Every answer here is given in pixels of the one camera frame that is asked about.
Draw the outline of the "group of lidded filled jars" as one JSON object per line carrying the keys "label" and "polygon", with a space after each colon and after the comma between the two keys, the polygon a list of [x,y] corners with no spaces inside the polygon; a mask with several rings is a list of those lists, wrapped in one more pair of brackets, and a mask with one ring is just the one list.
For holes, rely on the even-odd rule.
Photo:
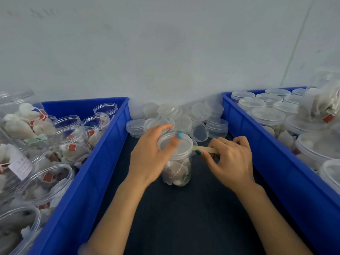
{"label": "group of lidded filled jars", "polygon": [[302,96],[288,90],[274,90],[290,95],[235,91],[231,99],[314,172],[319,172],[327,160],[340,160],[340,130],[331,130],[334,124],[299,118],[297,113]]}

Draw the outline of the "person's left forearm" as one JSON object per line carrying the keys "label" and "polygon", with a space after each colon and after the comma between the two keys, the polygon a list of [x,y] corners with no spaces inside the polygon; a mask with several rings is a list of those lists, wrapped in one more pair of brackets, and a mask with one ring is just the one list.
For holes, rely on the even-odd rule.
{"label": "person's left forearm", "polygon": [[157,177],[127,176],[78,255],[123,255],[135,212],[146,188]]}

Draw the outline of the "clear screw lid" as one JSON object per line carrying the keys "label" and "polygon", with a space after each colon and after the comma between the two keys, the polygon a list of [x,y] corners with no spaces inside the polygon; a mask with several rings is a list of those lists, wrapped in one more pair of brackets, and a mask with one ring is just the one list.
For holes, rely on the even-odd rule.
{"label": "clear screw lid", "polygon": [[[166,146],[171,141],[172,137],[175,136],[176,133],[167,133],[162,135],[158,141],[157,146],[160,150],[164,150]],[[179,145],[176,147],[172,156],[169,158],[171,161],[181,160],[190,157],[193,149],[193,140],[187,135],[182,133],[182,138],[180,139]]]}

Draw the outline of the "person's right hand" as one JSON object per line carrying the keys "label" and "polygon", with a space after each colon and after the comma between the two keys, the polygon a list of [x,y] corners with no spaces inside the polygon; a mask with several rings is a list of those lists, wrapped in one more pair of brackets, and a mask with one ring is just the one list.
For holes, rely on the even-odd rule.
{"label": "person's right hand", "polygon": [[235,148],[233,141],[222,137],[213,138],[209,147],[219,151],[216,169],[210,171],[225,187],[240,195],[255,184],[251,150]]}

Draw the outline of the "clear bag of tea bags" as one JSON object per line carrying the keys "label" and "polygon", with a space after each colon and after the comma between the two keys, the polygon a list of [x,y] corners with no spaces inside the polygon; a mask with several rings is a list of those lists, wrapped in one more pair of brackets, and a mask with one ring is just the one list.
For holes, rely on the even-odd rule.
{"label": "clear bag of tea bags", "polygon": [[340,67],[315,70],[300,100],[297,116],[328,125],[340,123]]}

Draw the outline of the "white paper slip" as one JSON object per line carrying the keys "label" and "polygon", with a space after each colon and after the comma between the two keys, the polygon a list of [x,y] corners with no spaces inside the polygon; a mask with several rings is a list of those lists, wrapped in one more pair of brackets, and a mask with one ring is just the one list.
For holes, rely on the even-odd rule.
{"label": "white paper slip", "polygon": [[19,178],[25,180],[32,172],[33,164],[23,154],[16,154],[10,157],[8,168]]}

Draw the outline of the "pile of loose clear lids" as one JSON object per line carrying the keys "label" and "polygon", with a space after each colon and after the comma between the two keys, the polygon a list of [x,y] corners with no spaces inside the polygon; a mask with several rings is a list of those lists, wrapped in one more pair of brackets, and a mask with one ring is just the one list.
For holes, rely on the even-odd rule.
{"label": "pile of loose clear lids", "polygon": [[192,106],[175,103],[147,103],[143,106],[144,118],[126,123],[127,132],[135,138],[141,137],[150,128],[171,124],[162,135],[181,131],[194,142],[204,142],[208,138],[226,137],[228,122],[221,119],[224,108],[217,102],[198,102]]}

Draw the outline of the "group of open filled jars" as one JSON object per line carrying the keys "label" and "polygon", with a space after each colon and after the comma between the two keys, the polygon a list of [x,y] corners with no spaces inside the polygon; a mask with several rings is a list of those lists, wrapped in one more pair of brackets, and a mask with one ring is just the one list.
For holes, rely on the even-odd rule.
{"label": "group of open filled jars", "polygon": [[[118,111],[113,102],[93,115],[57,118],[31,89],[0,87],[0,254],[27,255]],[[9,159],[23,154],[33,164],[20,181]]]}

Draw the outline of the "blue plastic bin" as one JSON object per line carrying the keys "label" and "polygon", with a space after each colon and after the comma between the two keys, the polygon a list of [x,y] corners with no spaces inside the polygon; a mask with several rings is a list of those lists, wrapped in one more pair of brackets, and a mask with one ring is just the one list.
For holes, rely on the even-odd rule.
{"label": "blue plastic bin", "polygon": [[87,241],[128,135],[129,100],[113,97],[43,102],[46,112],[57,118],[78,115],[86,119],[93,115],[94,107],[108,102],[116,103],[118,111],[27,255],[77,255],[79,246]]}
{"label": "blue plastic bin", "polygon": [[340,255],[340,195],[223,92],[222,118],[233,137],[247,137],[253,165],[274,205],[318,255]]}

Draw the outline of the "person's left hand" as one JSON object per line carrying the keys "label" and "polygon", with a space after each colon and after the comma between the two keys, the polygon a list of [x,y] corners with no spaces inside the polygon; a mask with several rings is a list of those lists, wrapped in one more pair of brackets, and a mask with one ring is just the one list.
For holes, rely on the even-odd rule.
{"label": "person's left hand", "polygon": [[157,141],[163,131],[172,127],[171,124],[162,124],[143,134],[131,152],[126,181],[146,188],[159,177],[168,160],[163,159],[163,150],[158,148]]}

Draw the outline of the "person's right forearm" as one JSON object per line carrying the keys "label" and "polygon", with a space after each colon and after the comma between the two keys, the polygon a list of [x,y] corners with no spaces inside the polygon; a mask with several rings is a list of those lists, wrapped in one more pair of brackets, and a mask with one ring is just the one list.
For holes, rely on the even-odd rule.
{"label": "person's right forearm", "polygon": [[233,192],[247,211],[266,255],[313,255],[278,212],[262,186],[248,182]]}

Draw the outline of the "beige tape strip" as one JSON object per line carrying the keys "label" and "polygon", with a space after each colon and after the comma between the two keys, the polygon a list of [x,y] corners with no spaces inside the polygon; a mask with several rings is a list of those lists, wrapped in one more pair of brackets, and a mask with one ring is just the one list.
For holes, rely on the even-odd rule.
{"label": "beige tape strip", "polygon": [[196,151],[196,150],[201,150],[201,151],[205,150],[206,152],[211,153],[211,154],[219,154],[219,151],[217,149],[212,148],[212,147],[207,147],[207,146],[193,145],[192,150],[193,151]]}

